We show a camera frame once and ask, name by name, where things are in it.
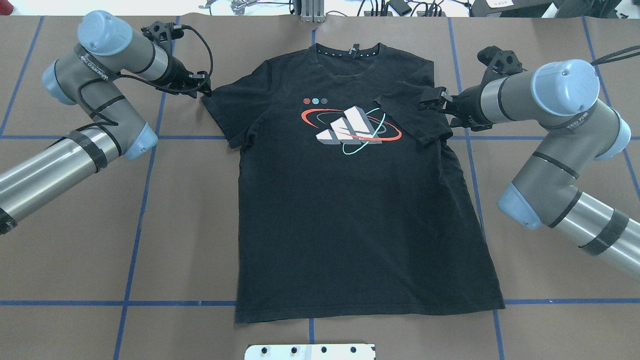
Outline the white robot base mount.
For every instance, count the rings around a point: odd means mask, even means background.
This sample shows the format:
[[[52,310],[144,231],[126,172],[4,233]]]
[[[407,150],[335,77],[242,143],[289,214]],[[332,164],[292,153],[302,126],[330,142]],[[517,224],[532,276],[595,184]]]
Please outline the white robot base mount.
[[[247,347],[245,360],[376,360],[374,344],[254,344]]]

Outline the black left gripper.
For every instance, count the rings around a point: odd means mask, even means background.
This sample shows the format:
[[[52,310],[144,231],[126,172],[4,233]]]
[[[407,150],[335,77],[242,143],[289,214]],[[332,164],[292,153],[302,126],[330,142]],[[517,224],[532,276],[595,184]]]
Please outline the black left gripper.
[[[202,93],[204,97],[210,97],[212,92],[208,86],[207,71],[193,73],[174,57],[169,60],[167,70],[162,76],[162,83],[162,91],[171,95],[196,97],[198,93]]]

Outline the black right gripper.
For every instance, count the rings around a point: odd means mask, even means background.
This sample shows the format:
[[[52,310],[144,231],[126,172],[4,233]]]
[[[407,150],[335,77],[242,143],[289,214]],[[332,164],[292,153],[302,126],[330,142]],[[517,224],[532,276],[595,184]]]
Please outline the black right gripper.
[[[481,107],[482,89],[466,89],[459,95],[449,95],[446,87],[427,87],[422,91],[418,110],[445,112],[453,116],[450,128],[466,128],[472,132],[489,129],[489,119]]]

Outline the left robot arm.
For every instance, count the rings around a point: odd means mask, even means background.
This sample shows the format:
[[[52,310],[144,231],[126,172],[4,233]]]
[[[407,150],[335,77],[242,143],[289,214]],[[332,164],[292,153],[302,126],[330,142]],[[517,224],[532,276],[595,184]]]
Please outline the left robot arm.
[[[42,85],[60,103],[78,105],[90,123],[68,132],[41,153],[1,174],[1,233],[119,157],[134,160],[158,135],[115,85],[122,78],[170,95],[211,95],[213,69],[189,71],[173,55],[186,24],[156,21],[134,30],[105,10],[83,16],[78,41],[42,74]]]

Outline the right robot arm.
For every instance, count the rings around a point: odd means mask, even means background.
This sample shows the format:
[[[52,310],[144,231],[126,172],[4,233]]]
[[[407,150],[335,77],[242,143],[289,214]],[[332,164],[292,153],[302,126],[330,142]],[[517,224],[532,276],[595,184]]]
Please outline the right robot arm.
[[[526,70],[512,51],[483,59],[479,85],[458,95],[427,88],[420,108],[452,116],[450,127],[481,132],[494,125],[536,121],[546,137],[498,199],[517,223],[551,228],[584,253],[639,280],[639,223],[575,183],[594,161],[621,153],[631,130],[619,112],[599,100],[594,66],[582,59]]]

